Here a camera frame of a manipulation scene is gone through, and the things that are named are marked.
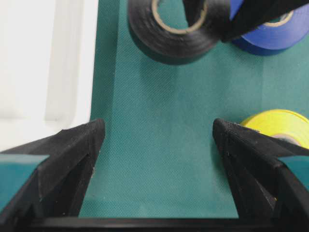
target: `green mat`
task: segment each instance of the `green mat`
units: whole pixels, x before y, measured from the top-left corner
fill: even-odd
[[[80,216],[236,218],[212,122],[275,108],[309,116],[309,37],[273,57],[219,43],[169,66],[134,45],[126,4],[99,2],[91,118],[107,130]]]

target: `yellow electrical tape roll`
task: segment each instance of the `yellow electrical tape roll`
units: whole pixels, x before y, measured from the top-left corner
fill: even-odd
[[[241,125],[309,149],[309,120],[293,111],[265,111],[247,118]]]

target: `white surface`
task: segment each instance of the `white surface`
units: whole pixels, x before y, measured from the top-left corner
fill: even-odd
[[[0,151],[90,119],[98,0],[0,0]]]

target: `tape roll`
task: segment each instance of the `tape roll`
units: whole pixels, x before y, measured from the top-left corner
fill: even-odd
[[[269,110],[253,115],[241,125],[309,149],[309,120],[289,110]]]
[[[265,23],[233,43],[251,54],[270,56],[298,43],[309,32],[309,4],[286,15],[277,23]]]
[[[157,11],[160,0],[129,0],[130,33],[135,44],[152,59],[182,64],[200,58],[221,38],[229,21],[229,1],[199,0],[197,21],[178,30],[167,26]]]

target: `tape core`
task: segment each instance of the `tape core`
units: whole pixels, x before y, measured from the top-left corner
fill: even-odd
[[[160,15],[158,13],[158,5],[160,3],[161,0],[152,0],[152,11],[153,11],[153,16],[154,19],[156,20],[156,22],[160,25],[160,27],[162,27],[163,29],[173,33],[173,34],[179,34],[179,35],[183,35],[183,34],[188,34],[190,32],[193,32],[195,30],[200,29],[200,27],[204,24],[205,20],[206,20],[206,15],[207,15],[207,3],[206,1],[204,1],[204,7],[201,10],[201,15],[199,20],[193,24],[192,26],[190,26],[189,28],[186,29],[176,29],[176,28],[171,28],[168,25],[166,25],[162,19],[160,18]]]
[[[269,22],[267,22],[267,23],[264,23],[264,25],[265,26],[269,26],[269,27],[274,27],[274,28],[280,27],[280,26],[286,24],[288,21],[290,21],[290,19],[292,18],[293,14],[294,14],[294,11],[291,11],[291,12],[283,15],[283,17],[281,18],[281,20],[279,22],[276,22],[276,23],[269,23]]]
[[[287,134],[275,134],[272,137],[300,146],[299,142],[295,138]]]

